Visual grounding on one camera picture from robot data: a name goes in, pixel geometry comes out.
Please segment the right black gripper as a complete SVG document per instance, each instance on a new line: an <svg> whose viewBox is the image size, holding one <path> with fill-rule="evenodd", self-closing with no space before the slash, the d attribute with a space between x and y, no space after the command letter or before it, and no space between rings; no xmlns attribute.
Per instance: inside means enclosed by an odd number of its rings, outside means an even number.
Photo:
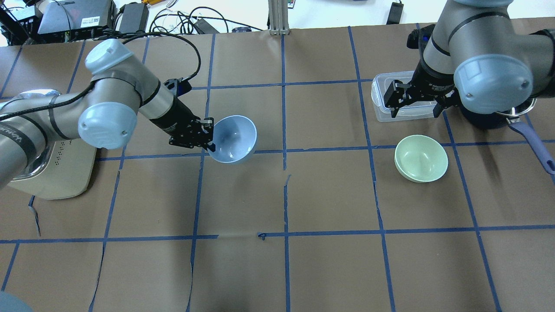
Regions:
<svg viewBox="0 0 555 312"><path fill-rule="evenodd" d="M439 73L424 61L419 61L409 84L394 79L383 96L384 106L396 118L400 109L412 102L430 101L435 104L433 117L438 118L445 109L459 107L460 98L452 74Z"/></svg>

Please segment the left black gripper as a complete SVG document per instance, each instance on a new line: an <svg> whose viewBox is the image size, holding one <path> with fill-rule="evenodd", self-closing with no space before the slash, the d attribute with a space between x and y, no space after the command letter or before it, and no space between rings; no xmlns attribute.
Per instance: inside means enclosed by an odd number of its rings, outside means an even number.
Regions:
<svg viewBox="0 0 555 312"><path fill-rule="evenodd" d="M214 118L200 118L182 103L177 97L165 113L150 121L169 135L169 144L192 149L200 147L214 153L216 144L209 138L209 130L213 130Z"/></svg>

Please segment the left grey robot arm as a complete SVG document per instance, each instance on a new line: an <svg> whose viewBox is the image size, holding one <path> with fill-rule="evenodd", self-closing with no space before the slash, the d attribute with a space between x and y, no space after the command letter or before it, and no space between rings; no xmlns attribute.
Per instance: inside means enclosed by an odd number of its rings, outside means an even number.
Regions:
<svg viewBox="0 0 555 312"><path fill-rule="evenodd" d="M214 152L214 119L196 116L179 97L188 78L161 82L128 49L108 39L85 59L92 78L77 94L24 92L1 103L1 186L6 186L50 143L82 139L95 148L126 146L142 114L167 133L169 144Z"/></svg>

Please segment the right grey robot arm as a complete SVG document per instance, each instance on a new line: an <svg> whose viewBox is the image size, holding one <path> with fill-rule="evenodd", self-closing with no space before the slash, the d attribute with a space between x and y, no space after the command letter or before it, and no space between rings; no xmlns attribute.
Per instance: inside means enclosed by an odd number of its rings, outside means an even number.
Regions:
<svg viewBox="0 0 555 312"><path fill-rule="evenodd" d="M554 97L554 30L515 32L509 0L448 0L436 24L415 29L408 48L420 59L411 80L390 83L383 104L396 118L417 101L434 101L434 116L462 105L494 114L531 98Z"/></svg>

